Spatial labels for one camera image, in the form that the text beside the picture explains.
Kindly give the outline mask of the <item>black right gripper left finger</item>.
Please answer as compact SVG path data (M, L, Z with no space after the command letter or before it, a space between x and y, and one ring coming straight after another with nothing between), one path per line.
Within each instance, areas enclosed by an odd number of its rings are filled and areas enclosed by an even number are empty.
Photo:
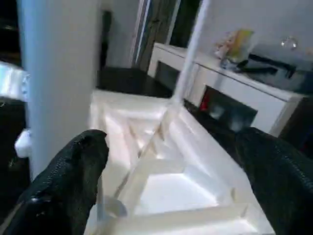
M106 167L107 134L86 130L67 143L20 195L2 235L82 235Z

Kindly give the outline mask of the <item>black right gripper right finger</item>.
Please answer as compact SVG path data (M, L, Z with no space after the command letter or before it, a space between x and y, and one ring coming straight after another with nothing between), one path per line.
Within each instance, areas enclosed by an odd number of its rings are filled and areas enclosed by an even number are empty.
M313 161L256 128L236 135L236 152L252 191L277 235L313 233Z

